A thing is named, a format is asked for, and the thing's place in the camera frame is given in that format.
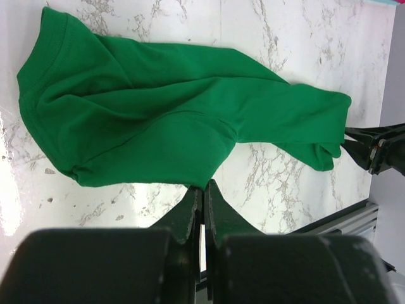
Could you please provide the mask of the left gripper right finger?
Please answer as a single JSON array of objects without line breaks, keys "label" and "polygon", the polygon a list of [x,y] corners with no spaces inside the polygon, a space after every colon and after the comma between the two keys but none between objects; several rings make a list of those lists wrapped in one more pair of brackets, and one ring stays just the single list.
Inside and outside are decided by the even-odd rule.
[{"label": "left gripper right finger", "polygon": [[204,225],[208,299],[213,303],[219,303],[221,291],[215,272],[219,270],[219,249],[222,241],[227,236],[262,235],[262,232],[225,200],[213,179],[204,190]]}]

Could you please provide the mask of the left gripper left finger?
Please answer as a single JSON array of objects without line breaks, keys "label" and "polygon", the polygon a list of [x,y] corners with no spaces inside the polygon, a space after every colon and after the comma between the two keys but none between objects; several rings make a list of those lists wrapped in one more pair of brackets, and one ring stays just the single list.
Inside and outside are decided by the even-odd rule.
[{"label": "left gripper left finger", "polygon": [[165,246],[158,303],[194,303],[200,282],[200,236],[203,192],[190,188],[167,214],[151,227],[170,233]]}]

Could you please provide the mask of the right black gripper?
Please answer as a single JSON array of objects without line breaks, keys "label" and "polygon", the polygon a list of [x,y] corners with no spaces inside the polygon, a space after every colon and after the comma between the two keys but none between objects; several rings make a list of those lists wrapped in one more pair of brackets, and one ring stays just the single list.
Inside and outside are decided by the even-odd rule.
[{"label": "right black gripper", "polygon": [[404,123],[385,127],[346,127],[343,148],[371,175],[393,168],[404,175]]}]

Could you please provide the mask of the green t shirt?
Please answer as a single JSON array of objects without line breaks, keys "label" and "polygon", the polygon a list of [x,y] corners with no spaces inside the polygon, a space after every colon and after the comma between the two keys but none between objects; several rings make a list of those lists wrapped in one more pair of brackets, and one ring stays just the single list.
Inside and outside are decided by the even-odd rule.
[{"label": "green t shirt", "polygon": [[351,105],[234,49],[102,36],[48,7],[17,80],[30,135],[87,187],[202,189],[237,143],[272,143],[328,171]]}]

